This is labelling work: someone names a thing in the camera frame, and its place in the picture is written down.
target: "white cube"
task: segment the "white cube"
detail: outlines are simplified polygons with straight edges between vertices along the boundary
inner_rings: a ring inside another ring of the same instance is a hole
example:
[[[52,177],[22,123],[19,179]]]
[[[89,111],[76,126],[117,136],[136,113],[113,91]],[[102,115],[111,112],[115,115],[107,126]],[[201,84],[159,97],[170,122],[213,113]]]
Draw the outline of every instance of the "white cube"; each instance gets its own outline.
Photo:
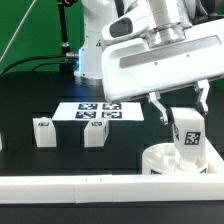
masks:
[[[109,133],[108,118],[91,119],[84,130],[85,147],[103,147]]]
[[[184,158],[205,157],[204,118],[194,108],[171,108],[174,145]]]
[[[34,135],[37,147],[56,147],[56,130],[50,118],[33,119]]]

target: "printed marker sheet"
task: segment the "printed marker sheet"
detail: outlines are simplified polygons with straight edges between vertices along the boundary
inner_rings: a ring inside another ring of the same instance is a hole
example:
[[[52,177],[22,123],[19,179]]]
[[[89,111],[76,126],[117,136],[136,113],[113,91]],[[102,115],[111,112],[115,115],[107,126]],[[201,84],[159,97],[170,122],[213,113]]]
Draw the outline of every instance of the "printed marker sheet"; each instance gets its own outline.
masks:
[[[60,103],[52,120],[89,120],[91,118],[108,118],[109,120],[143,121],[140,103]]]

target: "black tabletop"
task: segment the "black tabletop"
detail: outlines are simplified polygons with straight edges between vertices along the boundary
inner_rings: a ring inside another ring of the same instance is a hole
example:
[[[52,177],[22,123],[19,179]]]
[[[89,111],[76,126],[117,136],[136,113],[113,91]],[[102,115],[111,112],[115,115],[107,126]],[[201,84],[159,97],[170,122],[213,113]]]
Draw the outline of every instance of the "black tabletop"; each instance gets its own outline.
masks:
[[[140,174],[142,152],[172,142],[171,126],[159,121],[147,99],[138,100],[144,121],[110,121],[101,148],[84,148],[87,121],[54,121],[56,148],[37,148],[33,118],[52,118],[60,102],[105,102],[102,87],[75,83],[58,72],[15,72],[0,79],[1,176]],[[206,135],[224,152],[224,93],[211,88]],[[166,107],[192,107],[192,88],[162,94]],[[1,205],[2,223],[223,223],[224,203],[148,202]]]

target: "white cylindrical base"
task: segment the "white cylindrical base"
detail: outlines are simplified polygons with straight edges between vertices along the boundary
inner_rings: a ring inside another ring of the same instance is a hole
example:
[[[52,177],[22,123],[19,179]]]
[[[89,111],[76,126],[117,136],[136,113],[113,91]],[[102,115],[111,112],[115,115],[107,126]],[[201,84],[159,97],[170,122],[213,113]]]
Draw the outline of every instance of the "white cylindrical base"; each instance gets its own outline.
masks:
[[[142,174],[195,174],[206,173],[207,169],[206,159],[192,164],[183,160],[173,143],[151,146],[142,155]]]

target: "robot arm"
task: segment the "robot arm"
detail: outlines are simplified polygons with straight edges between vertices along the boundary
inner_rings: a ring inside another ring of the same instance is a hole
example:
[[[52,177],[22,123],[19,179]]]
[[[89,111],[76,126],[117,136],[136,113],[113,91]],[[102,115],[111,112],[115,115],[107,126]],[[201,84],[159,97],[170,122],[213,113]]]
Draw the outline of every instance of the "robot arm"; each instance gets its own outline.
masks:
[[[132,100],[223,77],[223,19],[192,26],[182,0],[124,3],[126,10],[135,7],[102,30],[107,101]],[[123,33],[116,33],[116,26]]]
[[[174,145],[186,171],[206,161],[204,118],[210,80],[224,77],[224,20],[193,26],[183,0],[125,0],[125,15],[102,30],[105,98],[109,102],[148,96],[172,123]],[[194,86],[197,110],[160,104],[160,93]]]

